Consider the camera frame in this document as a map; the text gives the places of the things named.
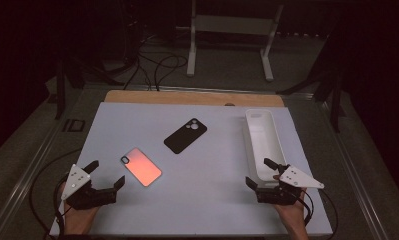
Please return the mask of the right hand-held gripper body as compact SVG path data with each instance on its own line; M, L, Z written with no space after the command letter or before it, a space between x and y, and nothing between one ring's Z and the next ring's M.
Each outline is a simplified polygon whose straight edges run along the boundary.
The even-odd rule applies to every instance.
M293 205L300 200L305 188L323 189L325 185L291 165L279 165L278 185L273 188L258 187L255 191L259 203Z

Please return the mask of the white metal stand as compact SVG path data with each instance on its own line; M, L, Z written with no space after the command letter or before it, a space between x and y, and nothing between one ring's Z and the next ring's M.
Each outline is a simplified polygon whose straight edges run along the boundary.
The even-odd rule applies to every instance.
M267 44L260 50L260 58L268 82L274 80L272 68L270 65L269 52L275 39L276 30L284 9L283 5L278 5L272 19L264 18L246 18L231 16L213 16L197 14L197 0L191 0L191 24L190 24L190 49L188 54L187 72L189 77L195 75L196 65L196 33L214 32L248 35L266 35Z

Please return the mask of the metal floor rail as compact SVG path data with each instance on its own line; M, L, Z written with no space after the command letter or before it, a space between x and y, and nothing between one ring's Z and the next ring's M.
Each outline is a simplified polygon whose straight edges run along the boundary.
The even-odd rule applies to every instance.
M44 240L54 224L55 185L81 151L81 136L62 131L80 115L71 99L61 119L43 104L0 149L0 240Z
M131 90L131 91L157 91L155 87L148 87L147 85L128 85L114 86L101 84L87 84L84 89L98 89L98 90ZM275 91L249 91L249 90L233 90L233 89L212 89L212 88L191 88L191 87L173 87L161 86L160 92L194 92L194 93L230 93L230 94L261 94L261 95L276 95ZM283 99L297 99L297 100L312 100L313 93L292 93L290 95L280 95Z
M324 118L326 128L331 134L334 142L340 152L340 162L344 168L345 174L357 199L361 212L366 220L369 230L374 240L390 240L380 218L374 208L374 204L365 189L365 186L356 170L353 161L346 149L345 144L340 138L330 122L330 109L326 102L318 103L317 107Z

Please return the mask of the iridescent phone case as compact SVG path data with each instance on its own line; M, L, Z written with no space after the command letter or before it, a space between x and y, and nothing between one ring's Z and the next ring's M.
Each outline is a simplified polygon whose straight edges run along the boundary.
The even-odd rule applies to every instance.
M162 171L139 148L127 152L120 161L144 187L148 187L162 175Z

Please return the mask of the wooden board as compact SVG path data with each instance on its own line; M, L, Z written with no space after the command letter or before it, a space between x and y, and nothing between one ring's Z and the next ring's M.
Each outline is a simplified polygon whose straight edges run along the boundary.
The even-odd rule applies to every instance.
M111 90L106 94L104 101L107 103L284 107L280 96L243 93Z

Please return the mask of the black metal stand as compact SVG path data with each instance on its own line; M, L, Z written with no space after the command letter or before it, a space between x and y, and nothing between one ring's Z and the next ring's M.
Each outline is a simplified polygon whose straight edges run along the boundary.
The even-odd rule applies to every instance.
M80 66L82 69L86 70L87 72L95 75L100 80L104 81L105 83L112 85L112 86L122 86L121 82L117 82L113 80L108 75L105 74L104 71L99 70L96 67L88 65L87 63L83 62L77 57L70 56L69 61L75 63L76 65ZM57 62L57 73L56 73L56 101L57 101L57 111L56 111L56 119L60 119L64 113L66 107L66 100L65 100L65 69L64 69L64 60L59 59Z
M339 69L322 70L319 73L312 74L306 80L290 88L277 91L277 94L291 95L314 83L319 83L312 96L316 102L324 102L328 97L331 97L330 123L333 130L339 133L340 100L343 83L343 72Z

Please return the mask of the black phone case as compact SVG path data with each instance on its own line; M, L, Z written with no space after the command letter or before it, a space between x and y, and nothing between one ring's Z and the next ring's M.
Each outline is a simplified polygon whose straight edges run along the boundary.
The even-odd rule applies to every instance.
M175 154L180 154L207 131L207 127L196 118L190 119L164 140L164 144Z

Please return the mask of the person's left hand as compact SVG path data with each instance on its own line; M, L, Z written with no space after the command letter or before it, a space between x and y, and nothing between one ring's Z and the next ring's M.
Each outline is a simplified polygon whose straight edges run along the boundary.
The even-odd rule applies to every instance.
M66 235L84 235L89 233L99 207L76 210L69 204L64 203L64 211L64 233Z

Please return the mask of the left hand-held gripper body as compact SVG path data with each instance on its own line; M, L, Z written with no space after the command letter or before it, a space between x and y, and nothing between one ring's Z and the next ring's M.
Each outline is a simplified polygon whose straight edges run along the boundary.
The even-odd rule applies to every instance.
M91 173L73 164L67 175L61 199L76 210L91 209L116 202L113 188L97 190L92 187Z

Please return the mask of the long white plastic bin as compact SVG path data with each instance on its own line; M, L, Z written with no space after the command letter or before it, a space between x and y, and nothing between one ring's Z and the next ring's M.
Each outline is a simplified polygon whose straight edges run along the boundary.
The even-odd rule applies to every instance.
M245 118L243 135L249 174L253 180L266 184L275 183L273 176L278 175L278 171L265 165L264 159L268 158L282 165L286 162L272 113L265 109L249 109Z

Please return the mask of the person's right hand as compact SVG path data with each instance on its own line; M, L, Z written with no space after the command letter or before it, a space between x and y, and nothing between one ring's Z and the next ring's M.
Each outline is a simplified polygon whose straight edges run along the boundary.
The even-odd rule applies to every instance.
M304 221L304 206L299 201L293 205L274 204L283 225L290 234L301 234L306 232Z

